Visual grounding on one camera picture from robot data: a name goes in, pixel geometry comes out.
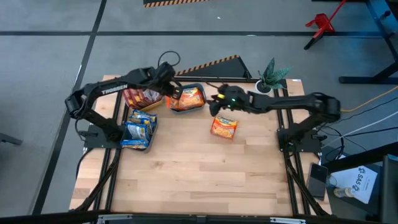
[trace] white pot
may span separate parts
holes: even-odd
[[[258,90],[257,85],[258,85],[260,82],[261,82],[261,80],[258,80],[258,81],[256,82],[256,84],[254,85],[254,89],[256,90],[256,93],[263,94],[263,95],[269,95],[269,94],[271,93],[271,91],[272,91],[271,88],[269,88],[268,93],[263,93],[263,92],[261,92],[261,91]]]

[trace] white sign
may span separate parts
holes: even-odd
[[[374,183],[376,181],[377,172],[360,166],[353,169],[334,172],[331,174],[336,179],[336,187],[351,187],[355,190],[354,198],[362,203],[369,203]]]

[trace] green plant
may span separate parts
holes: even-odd
[[[274,72],[275,59],[273,58],[262,75],[260,75],[261,86],[263,88],[279,89],[283,88],[279,80],[283,79],[291,68],[282,68]]]

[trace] desk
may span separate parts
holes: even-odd
[[[113,77],[106,75],[104,80]],[[246,90],[254,87],[253,83],[232,85]],[[204,87],[208,98],[217,92],[206,84]],[[290,96],[303,94],[299,80],[287,80],[287,88]],[[95,110],[112,117],[115,100],[116,94],[101,97]],[[283,155],[277,142],[275,111],[259,115],[220,111],[220,115],[239,121],[232,141],[210,134],[213,118],[208,105],[182,115],[161,105],[150,113],[157,113],[159,120],[152,149],[148,154],[122,150],[113,212],[292,215]],[[295,122],[307,116],[305,110],[293,111]],[[312,153],[300,155],[307,177],[310,164],[318,159]],[[81,163],[70,208],[79,206],[93,190],[103,157],[104,149],[94,149]],[[297,186],[295,189],[303,213],[300,190]],[[104,208],[107,192],[105,186],[100,208]],[[320,204],[331,213],[327,195]]]

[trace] bottle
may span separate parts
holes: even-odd
[[[338,198],[342,197],[354,197],[355,190],[352,189],[351,187],[346,187],[346,188],[336,188],[333,193],[336,195]]]

